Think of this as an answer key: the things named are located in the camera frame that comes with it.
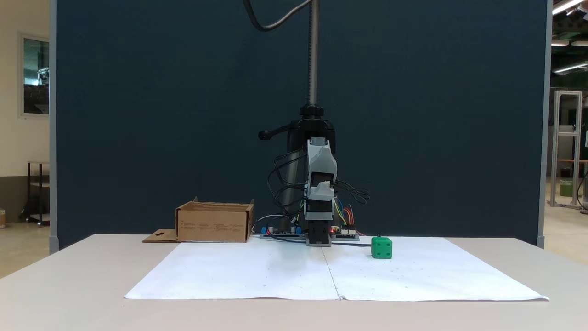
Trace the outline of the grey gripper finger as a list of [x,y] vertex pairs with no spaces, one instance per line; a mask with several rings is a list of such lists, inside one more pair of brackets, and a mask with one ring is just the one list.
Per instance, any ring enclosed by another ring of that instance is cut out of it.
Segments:
[[319,182],[316,186],[307,186],[307,199],[317,201],[331,201],[334,198],[334,189],[330,181]]

